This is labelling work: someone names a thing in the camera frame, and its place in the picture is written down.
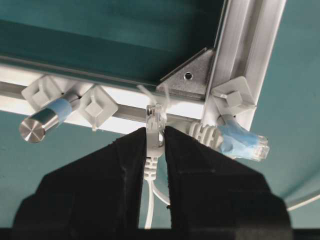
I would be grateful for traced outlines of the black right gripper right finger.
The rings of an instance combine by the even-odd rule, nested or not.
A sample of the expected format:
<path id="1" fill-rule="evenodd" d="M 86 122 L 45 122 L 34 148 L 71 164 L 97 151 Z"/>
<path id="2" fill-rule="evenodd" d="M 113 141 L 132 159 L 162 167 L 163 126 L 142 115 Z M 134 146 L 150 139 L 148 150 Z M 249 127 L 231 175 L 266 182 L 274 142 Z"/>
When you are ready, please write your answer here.
<path id="1" fill-rule="evenodd" d="M 264 176 L 173 128 L 164 131 L 171 227 L 188 240 L 290 240 Z"/>

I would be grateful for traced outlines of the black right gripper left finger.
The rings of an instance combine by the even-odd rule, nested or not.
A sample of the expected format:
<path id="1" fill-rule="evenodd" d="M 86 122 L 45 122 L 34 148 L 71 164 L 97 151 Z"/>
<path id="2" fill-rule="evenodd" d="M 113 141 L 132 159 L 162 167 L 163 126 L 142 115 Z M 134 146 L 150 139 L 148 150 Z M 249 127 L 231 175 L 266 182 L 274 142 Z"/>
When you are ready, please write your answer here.
<path id="1" fill-rule="evenodd" d="M 46 174 L 16 213 L 14 240 L 116 240 L 139 227 L 146 129 Z"/>

